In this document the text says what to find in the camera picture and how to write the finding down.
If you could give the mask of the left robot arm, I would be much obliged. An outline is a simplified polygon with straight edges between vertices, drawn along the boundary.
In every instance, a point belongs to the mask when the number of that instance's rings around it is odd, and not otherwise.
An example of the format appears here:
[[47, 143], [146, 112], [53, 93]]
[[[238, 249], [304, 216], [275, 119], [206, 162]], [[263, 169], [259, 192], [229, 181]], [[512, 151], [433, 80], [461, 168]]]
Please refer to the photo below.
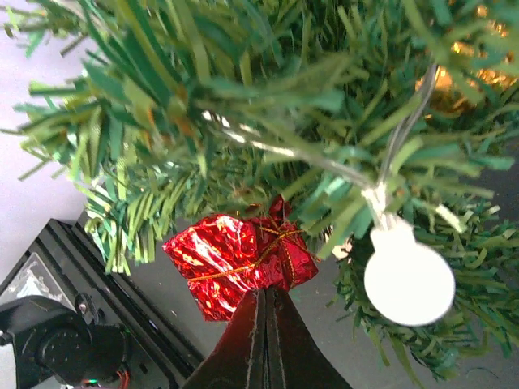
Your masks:
[[73, 387], [127, 382], [128, 334], [86, 323], [81, 313], [42, 296], [1, 305], [1, 387], [34, 388], [48, 378]]

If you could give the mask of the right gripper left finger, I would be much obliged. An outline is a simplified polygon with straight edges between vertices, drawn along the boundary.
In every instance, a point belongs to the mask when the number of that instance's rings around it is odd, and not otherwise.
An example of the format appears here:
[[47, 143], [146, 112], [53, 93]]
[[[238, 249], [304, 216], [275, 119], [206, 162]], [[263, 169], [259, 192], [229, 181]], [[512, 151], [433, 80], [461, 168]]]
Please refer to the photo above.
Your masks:
[[212, 353], [185, 388], [262, 388], [266, 338], [266, 293], [247, 292]]

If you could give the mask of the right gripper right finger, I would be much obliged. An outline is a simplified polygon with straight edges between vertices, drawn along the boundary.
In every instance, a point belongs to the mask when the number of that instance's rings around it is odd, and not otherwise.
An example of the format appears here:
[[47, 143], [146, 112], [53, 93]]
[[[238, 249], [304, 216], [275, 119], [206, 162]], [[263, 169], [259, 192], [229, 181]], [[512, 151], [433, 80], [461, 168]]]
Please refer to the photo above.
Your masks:
[[289, 294], [271, 287], [266, 297], [268, 388], [349, 388], [322, 354]]

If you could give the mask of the red gift box ornament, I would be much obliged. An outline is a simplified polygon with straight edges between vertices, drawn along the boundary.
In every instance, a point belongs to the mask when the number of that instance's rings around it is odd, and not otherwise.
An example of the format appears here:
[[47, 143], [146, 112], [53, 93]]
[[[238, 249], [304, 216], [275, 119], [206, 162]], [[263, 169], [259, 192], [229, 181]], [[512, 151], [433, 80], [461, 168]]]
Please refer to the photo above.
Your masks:
[[291, 206], [277, 196], [267, 212], [256, 209], [207, 216], [163, 245], [207, 321], [229, 321], [251, 290], [289, 291], [318, 273], [302, 230], [288, 219]]

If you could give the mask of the gold gift box ornament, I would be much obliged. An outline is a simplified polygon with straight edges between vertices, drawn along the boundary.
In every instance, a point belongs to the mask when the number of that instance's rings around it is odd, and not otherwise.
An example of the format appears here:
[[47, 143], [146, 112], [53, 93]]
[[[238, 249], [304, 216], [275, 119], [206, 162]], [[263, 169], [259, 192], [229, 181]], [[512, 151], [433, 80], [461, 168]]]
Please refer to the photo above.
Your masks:
[[408, 1], [405, 11], [415, 37], [471, 104], [518, 81], [517, 1]]

